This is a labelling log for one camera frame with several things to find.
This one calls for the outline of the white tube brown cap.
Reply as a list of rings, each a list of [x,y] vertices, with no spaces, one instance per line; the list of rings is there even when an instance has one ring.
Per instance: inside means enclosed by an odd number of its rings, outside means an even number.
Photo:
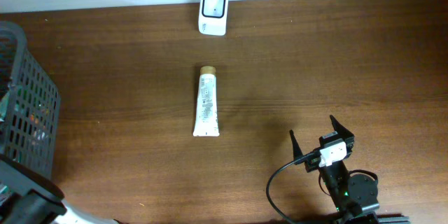
[[[218,102],[216,88],[216,68],[203,66],[200,69],[197,93],[197,108],[194,137],[218,137]]]

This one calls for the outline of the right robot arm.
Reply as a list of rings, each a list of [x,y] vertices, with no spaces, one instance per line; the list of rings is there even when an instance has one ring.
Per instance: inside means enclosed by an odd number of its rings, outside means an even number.
[[[319,138],[319,147],[304,154],[290,131],[295,165],[318,171],[318,183],[331,197],[337,217],[331,223],[409,223],[407,216],[378,216],[378,176],[362,169],[348,170],[344,160],[352,154],[355,136],[331,115],[333,131]]]

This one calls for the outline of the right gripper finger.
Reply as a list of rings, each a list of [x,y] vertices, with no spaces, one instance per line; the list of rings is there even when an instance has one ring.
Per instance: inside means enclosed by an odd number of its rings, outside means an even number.
[[[333,126],[333,129],[343,138],[348,139],[353,137],[354,134],[350,132],[346,127],[344,127],[333,115],[330,115],[330,120]]]
[[[293,159],[298,160],[303,156],[302,150],[298,144],[297,139],[295,138],[295,134],[292,129],[289,131],[289,134],[290,134],[290,140],[291,140],[292,147],[293,147]]]

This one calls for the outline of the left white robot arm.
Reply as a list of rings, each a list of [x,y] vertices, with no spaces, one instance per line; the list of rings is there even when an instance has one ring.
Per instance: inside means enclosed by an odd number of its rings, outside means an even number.
[[[1,224],[119,224],[71,206],[50,180],[22,164],[1,156]]]

